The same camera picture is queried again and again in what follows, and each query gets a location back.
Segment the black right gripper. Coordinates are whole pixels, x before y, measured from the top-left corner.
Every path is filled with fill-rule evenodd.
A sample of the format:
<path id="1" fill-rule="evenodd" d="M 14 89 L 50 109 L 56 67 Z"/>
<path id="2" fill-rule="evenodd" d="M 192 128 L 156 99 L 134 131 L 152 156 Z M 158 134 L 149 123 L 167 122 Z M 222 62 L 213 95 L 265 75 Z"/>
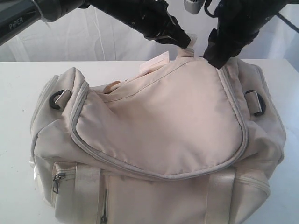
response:
<path id="1" fill-rule="evenodd" d="M 218 19 L 203 58 L 222 68 L 231 57 L 257 37 L 260 29 L 280 11 L 279 0 L 222 0 L 215 9 Z"/>

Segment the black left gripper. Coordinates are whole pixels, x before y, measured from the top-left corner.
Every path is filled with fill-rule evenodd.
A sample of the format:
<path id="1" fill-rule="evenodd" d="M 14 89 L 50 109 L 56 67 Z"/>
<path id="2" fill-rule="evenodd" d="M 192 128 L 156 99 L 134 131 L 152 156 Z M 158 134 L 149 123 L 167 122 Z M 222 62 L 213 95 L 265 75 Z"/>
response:
<path id="1" fill-rule="evenodd" d="M 191 42 L 178 20 L 169 15 L 164 0 L 90 0 L 88 3 L 143 34 L 147 40 L 180 48 L 187 48 Z"/>

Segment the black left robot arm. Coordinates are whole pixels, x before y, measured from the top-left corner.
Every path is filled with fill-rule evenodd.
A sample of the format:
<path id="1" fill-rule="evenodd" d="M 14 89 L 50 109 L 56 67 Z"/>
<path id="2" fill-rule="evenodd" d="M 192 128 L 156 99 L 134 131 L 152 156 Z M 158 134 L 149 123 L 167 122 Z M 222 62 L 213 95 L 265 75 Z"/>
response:
<path id="1" fill-rule="evenodd" d="M 54 22 L 77 8 L 93 6 L 143 34 L 147 40 L 187 48 L 191 39 L 164 0 L 2 0 L 0 43 L 4 44 L 38 20 Z"/>

